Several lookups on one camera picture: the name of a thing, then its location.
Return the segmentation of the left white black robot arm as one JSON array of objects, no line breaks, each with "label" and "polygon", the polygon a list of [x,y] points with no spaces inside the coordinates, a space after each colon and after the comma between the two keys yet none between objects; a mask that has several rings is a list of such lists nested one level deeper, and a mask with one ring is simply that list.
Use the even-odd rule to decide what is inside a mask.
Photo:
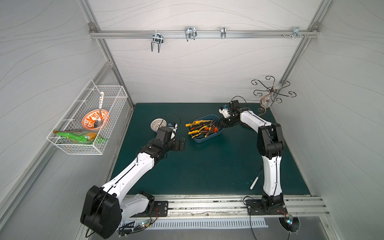
[{"label": "left white black robot arm", "polygon": [[114,232],[128,235],[123,221],[135,215],[150,217],[155,210],[155,198],[146,192],[139,192],[125,199],[131,188],[141,177],[170,151],[182,152],[185,139],[177,139],[178,125],[174,122],[157,130],[155,138],[140,148],[135,159],[112,180],[103,186],[92,186],[85,198],[80,222],[93,233],[108,239]]}]

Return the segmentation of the yellow black pliers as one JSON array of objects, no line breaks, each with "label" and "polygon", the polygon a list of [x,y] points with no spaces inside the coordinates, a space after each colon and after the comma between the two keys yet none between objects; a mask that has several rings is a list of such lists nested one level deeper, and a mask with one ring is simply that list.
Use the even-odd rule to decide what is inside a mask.
[{"label": "yellow black pliers", "polygon": [[199,126],[199,127],[196,128],[196,129],[190,130],[190,131],[188,132],[188,135],[195,135],[195,134],[198,134],[200,131],[206,129],[207,127],[208,127],[207,125]]},{"label": "yellow black pliers", "polygon": [[186,124],[186,127],[188,128],[195,128],[197,126],[203,126],[206,124],[209,124],[212,120],[197,120],[192,123]]}]

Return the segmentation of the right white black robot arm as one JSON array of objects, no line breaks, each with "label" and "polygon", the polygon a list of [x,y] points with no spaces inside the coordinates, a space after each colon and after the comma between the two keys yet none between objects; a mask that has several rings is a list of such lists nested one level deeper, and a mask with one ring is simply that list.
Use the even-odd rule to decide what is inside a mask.
[{"label": "right white black robot arm", "polygon": [[257,150],[262,156],[264,164],[261,208],[266,214],[277,212],[278,208],[284,205],[281,187],[281,161],[285,141],[282,126],[264,120],[247,107],[242,108],[237,100],[220,107],[219,113],[223,115],[219,120],[221,128],[229,128],[243,123],[258,134]]}]

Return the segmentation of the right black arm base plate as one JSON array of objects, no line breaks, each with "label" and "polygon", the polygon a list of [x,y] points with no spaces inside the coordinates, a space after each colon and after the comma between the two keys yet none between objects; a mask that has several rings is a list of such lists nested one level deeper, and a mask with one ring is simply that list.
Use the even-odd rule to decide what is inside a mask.
[{"label": "right black arm base plate", "polygon": [[264,200],[246,199],[243,201],[250,216],[284,216],[288,214],[285,205],[268,207]]}]

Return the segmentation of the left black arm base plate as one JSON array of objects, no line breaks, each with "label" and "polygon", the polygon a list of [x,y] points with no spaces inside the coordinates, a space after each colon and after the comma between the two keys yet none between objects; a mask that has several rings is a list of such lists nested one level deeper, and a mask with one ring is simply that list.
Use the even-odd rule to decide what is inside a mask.
[{"label": "left black arm base plate", "polygon": [[154,201],[143,212],[133,215],[132,218],[167,217],[168,208],[169,208],[168,201]]}]

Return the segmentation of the blue plastic storage box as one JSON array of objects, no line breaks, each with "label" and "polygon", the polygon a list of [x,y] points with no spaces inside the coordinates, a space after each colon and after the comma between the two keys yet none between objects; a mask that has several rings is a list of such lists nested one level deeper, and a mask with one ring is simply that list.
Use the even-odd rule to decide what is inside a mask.
[{"label": "blue plastic storage box", "polygon": [[186,124],[188,134],[195,143],[202,143],[209,139],[219,136],[223,128],[219,127],[220,118],[217,115],[207,115],[197,118],[193,122]]}]

